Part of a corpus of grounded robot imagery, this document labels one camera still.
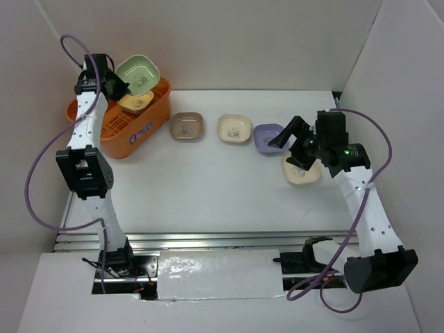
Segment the yellow panda plate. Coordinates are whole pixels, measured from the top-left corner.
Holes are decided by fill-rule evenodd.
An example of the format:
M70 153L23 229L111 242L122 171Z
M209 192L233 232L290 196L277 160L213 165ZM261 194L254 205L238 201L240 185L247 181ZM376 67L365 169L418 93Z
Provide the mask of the yellow panda plate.
M133 96L131 94L125 95L120 101L117 102L119 107L128 113L139 115L144 112L151 102L154 100L153 91L148 91L141 96Z

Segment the green panda plate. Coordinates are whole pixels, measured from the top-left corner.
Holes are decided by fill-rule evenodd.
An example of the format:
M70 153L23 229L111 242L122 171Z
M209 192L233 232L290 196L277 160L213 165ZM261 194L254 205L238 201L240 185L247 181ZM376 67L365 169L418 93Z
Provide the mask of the green panda plate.
M144 55L132 55L123 61L115 74L128 83L129 92L133 96L141 96L152 90L160 81L160 70Z

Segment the cream panda plate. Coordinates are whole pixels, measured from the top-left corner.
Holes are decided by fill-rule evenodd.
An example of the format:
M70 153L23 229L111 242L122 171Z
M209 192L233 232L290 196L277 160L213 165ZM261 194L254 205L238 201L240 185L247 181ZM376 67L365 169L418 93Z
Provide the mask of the cream panda plate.
M281 166L285 180L290 185L304 186L311 185L318 182L321 179L321 168L318 163L315 162L311 168L306 171L298 166L294 166L287 162L287 159L291 156L290 153L286 153L282 156Z
M226 144L245 144L251 136L251 120L240 114L225 114L219 117L216 133Z

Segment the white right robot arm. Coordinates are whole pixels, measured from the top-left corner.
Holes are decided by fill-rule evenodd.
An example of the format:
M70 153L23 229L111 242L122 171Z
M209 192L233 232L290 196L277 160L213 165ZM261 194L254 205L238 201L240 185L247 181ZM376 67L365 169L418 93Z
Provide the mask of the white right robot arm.
M339 272L355 294L398 287L417 265L418 256L415 250L404 248L389 222L374 185L381 172L372 170L361 144L350 143L345 112L319 111L313 126L296 116L268 144L283 148L294 136L287 162L308 171L316 160L321 161L354 219L341 244L329 237L306 240L302 264L308 271L320 270L310 288L329 271Z

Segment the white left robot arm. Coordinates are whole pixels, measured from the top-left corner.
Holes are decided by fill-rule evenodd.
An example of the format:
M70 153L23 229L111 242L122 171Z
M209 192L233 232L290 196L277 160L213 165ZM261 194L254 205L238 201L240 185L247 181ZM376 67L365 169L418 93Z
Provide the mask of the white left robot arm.
M97 267L113 277L128 277L137 268L137 260L129 240L122 231L112 203L114 185L112 167L103 156L101 127L108 101L119 100L127 84L113 70L84 69L74 88L76 93L76 124L66 149L56 153L56 162L67 183L84 203L99 236Z

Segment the orange plastic bin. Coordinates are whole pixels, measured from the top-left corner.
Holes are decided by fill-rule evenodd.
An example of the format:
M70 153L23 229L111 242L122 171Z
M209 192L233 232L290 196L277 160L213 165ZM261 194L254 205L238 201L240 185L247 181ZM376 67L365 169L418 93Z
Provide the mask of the orange plastic bin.
M169 120L170 93L170 82L161 78L153 88L153 101L140 115L125 112L95 89L79 94L67 108L67 116L75 123L67 147L84 149L90 145L114 159L128 157Z

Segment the purple plate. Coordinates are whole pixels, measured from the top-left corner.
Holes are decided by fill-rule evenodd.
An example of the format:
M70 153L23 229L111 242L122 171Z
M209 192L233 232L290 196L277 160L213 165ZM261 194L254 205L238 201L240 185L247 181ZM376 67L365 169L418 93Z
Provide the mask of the purple plate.
M289 148L288 142L283 148L273 148L268 146L268 143L278 136L283 129L283 126L276 123L265 123L255 126L253 129L253 139L256 149L263 155L283 154Z

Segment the cream panda plate back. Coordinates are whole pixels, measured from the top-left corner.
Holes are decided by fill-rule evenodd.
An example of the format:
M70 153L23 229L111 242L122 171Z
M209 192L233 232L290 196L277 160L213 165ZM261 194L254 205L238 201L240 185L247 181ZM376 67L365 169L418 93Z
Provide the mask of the cream panda plate back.
M240 114L225 114L219 117L216 133L226 144L245 144L251 136L251 120Z

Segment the brown panda plate back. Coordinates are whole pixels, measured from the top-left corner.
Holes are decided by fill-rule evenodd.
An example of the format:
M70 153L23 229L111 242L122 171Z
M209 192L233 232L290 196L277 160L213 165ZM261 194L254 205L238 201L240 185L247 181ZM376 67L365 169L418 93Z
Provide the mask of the brown panda plate back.
M197 112L179 112L169 121L169 133L180 141L196 141L204 133L204 119Z

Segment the aluminium rail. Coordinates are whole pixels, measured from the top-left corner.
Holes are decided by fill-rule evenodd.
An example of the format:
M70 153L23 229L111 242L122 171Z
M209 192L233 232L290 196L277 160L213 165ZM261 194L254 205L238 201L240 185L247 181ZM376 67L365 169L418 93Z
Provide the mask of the aluminium rail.
M300 248L307 239L328 237L341 242L347 231L320 232L214 232L214 233L132 233L127 238L135 252L154 250L225 250L247 248ZM60 234L53 252L99 250L99 238L92 233Z

